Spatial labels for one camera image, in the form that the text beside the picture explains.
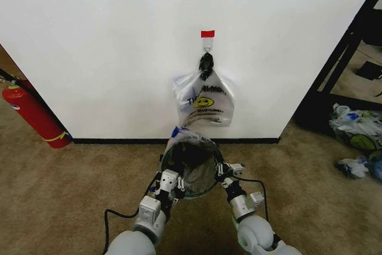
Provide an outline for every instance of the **plastic bag pile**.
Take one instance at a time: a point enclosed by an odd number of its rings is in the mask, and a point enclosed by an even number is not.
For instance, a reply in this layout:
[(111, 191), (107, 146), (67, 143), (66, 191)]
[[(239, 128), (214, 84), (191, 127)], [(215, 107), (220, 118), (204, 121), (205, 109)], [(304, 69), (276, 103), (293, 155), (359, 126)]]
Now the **plastic bag pile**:
[(333, 106), (329, 121), (337, 138), (359, 149), (382, 148), (382, 112), (351, 110), (348, 106)]

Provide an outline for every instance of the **black cable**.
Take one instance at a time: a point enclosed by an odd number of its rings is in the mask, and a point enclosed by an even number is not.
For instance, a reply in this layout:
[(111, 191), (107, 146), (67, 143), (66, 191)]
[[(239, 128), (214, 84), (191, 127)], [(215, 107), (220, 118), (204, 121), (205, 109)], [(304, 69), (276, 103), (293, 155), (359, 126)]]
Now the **black cable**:
[(233, 176), (234, 178), (241, 180), (243, 182), (259, 182), (261, 186), (263, 187), (264, 191), (264, 207), (265, 207), (265, 218), (269, 222), (269, 217), (268, 217), (268, 205), (267, 205), (267, 192), (265, 190), (265, 184), (259, 180), (259, 179), (242, 179), (241, 177)]
[[(145, 197), (148, 193), (149, 193), (149, 190), (151, 188), (151, 185), (153, 185), (154, 181), (156, 180), (157, 178), (157, 175), (155, 175), (155, 177), (152, 179), (152, 181), (150, 182), (149, 186), (147, 187), (143, 197)], [(134, 218), (135, 216), (137, 216), (139, 212), (139, 208), (137, 208), (137, 210), (134, 212), (134, 214), (132, 215), (127, 215), (127, 214), (122, 214), (122, 213), (119, 213), (115, 210), (112, 210), (112, 209), (106, 209), (105, 212), (104, 212), (104, 221), (105, 221), (105, 247), (103, 249), (103, 253), (102, 254), (106, 254), (107, 252), (107, 249), (109, 249), (109, 219), (107, 218), (107, 215), (108, 213), (112, 213), (118, 217), (121, 217), (121, 218), (125, 218), (125, 219), (128, 219), (128, 218)]]

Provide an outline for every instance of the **white wall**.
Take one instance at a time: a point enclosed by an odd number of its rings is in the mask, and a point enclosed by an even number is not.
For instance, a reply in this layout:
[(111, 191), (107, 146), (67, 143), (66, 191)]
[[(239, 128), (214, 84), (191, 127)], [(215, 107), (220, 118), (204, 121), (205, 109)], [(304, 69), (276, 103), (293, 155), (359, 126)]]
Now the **white wall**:
[(77, 138), (166, 138), (171, 78), (198, 66), (200, 31), (236, 83), (230, 128), (279, 137), (364, 0), (1, 0), (0, 41)]

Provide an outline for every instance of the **fire extinguisher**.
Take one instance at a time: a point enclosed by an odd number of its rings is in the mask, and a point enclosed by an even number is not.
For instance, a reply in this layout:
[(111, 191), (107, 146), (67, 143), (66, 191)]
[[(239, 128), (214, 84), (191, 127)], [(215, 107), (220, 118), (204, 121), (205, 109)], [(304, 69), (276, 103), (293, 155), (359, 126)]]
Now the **fire extinguisher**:
[(56, 116), (49, 110), (47, 104), (27, 81), (15, 79), (4, 70), (0, 75), (11, 85), (4, 89), (2, 96), (19, 115), (34, 128), (37, 133), (52, 147), (62, 148), (71, 142), (69, 133)]

